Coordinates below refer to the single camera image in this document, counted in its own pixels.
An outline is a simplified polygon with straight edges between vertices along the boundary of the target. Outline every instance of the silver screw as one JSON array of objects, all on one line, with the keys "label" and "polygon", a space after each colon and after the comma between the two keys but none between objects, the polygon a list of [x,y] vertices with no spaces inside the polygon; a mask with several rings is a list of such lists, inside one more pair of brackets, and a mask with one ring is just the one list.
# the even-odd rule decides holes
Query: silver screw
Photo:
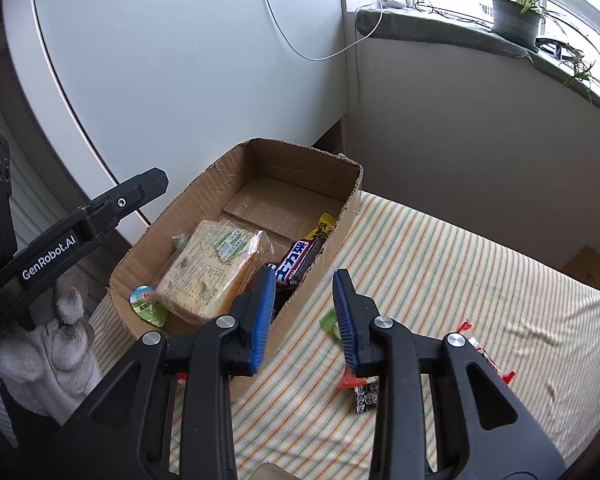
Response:
[{"label": "silver screw", "polygon": [[160,332],[147,332],[142,336],[142,342],[148,346],[155,345],[160,342],[161,337]]},{"label": "silver screw", "polygon": [[464,346],[466,339],[462,334],[453,332],[452,334],[446,336],[446,342],[448,342],[451,346],[461,347]]},{"label": "silver screw", "polygon": [[235,325],[235,317],[234,316],[220,316],[218,319],[216,319],[216,325],[218,325],[220,328],[231,328],[233,325]]},{"label": "silver screw", "polygon": [[378,328],[391,328],[394,320],[387,316],[378,316],[374,319],[374,325]]}]

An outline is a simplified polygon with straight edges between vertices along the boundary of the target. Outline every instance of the plant pot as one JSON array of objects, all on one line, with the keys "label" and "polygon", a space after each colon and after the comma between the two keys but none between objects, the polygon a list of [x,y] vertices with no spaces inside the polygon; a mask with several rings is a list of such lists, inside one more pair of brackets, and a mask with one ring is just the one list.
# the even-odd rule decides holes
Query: plant pot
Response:
[{"label": "plant pot", "polygon": [[522,6],[511,0],[493,0],[493,28],[505,40],[529,48],[535,52],[540,14],[528,10],[520,14]]}]

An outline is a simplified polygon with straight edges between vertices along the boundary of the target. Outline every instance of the brown cardboard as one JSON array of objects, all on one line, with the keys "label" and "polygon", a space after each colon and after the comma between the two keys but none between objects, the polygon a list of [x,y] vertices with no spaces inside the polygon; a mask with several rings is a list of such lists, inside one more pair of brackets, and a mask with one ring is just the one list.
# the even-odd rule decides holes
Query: brown cardboard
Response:
[{"label": "brown cardboard", "polygon": [[[173,254],[172,237],[189,232],[204,219],[232,215],[264,228],[281,258],[289,245],[317,225],[328,212],[338,218],[321,254],[304,276],[269,330],[265,363],[282,345],[315,285],[342,247],[360,208],[362,167],[341,156],[269,139],[238,144],[209,166],[162,212],[120,261],[110,279],[113,305],[125,327],[139,338],[155,327],[129,305],[138,286],[151,284]],[[194,326],[169,314],[166,336]],[[232,381],[232,399],[250,386],[251,378]]]}]

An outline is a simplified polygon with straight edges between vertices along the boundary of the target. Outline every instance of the gloved hand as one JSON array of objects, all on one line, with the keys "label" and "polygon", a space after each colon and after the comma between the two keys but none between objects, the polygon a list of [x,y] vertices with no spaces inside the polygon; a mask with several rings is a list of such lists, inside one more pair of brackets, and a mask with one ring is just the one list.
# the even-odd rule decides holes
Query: gloved hand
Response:
[{"label": "gloved hand", "polygon": [[58,296],[57,317],[45,326],[28,332],[14,324],[0,333],[0,378],[19,405],[62,425],[102,373],[78,288],[69,283]]}]

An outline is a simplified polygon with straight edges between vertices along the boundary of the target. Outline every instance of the window sill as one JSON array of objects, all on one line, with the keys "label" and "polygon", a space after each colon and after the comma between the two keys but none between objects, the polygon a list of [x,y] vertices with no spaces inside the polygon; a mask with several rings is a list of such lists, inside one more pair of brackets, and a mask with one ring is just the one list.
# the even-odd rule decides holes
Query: window sill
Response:
[{"label": "window sill", "polygon": [[[560,83],[573,75],[567,72],[566,67],[560,65],[552,56],[542,51],[536,54],[493,34],[488,27],[477,23],[450,20],[413,9],[385,9],[383,12],[382,20],[371,35],[372,38],[444,43],[482,50],[513,59],[528,59],[538,72]],[[363,36],[369,34],[378,23],[379,14],[379,9],[360,9],[356,17],[358,32]],[[600,90],[596,88],[595,84],[590,91],[588,84],[579,81],[569,85],[568,88],[600,108]]]}]

